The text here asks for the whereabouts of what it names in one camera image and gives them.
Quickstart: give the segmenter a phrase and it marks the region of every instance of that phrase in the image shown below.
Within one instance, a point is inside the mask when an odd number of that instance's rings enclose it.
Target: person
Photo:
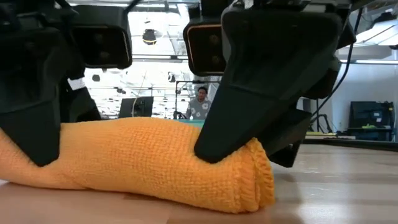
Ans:
[[[187,119],[190,119],[191,116],[193,119],[206,119],[211,106],[211,101],[207,100],[206,97],[207,88],[204,86],[199,87],[198,96],[188,104],[187,112],[185,113]]]

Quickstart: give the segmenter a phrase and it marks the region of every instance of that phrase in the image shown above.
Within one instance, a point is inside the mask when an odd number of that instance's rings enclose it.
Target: computer screen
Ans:
[[[125,98],[122,99],[120,106],[119,118],[130,118],[134,117],[151,117],[152,107],[154,104],[153,96],[144,96],[137,98],[134,109],[132,105],[134,104],[135,98]]]

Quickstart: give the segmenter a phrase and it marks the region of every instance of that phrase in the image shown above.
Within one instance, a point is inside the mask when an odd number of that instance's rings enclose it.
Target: ceiling light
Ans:
[[[175,75],[169,72],[169,77],[167,78],[170,83],[175,83]]]
[[[171,59],[169,55],[133,55],[133,59]]]
[[[347,60],[340,60],[341,63],[347,63]],[[372,64],[372,65],[398,65],[396,60],[352,60],[351,64]]]
[[[92,79],[93,79],[94,82],[99,82],[99,81],[101,81],[100,75],[93,75]]]
[[[142,35],[142,41],[144,41],[146,45],[155,45],[156,44],[155,30],[146,29],[144,31],[144,34]]]

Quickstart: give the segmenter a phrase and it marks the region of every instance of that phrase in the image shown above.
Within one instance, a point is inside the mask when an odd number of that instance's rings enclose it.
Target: orange towel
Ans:
[[[59,159],[37,167],[0,130],[0,179],[53,189],[131,192],[231,213],[274,203],[271,165],[261,143],[253,139],[209,164],[193,152],[199,132],[155,118],[63,124]]]

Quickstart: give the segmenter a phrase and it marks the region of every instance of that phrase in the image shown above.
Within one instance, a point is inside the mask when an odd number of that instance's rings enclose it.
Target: wooden table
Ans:
[[[294,168],[274,166],[274,173],[277,203],[243,215],[140,195],[0,182],[0,223],[398,223],[398,153],[307,145]]]

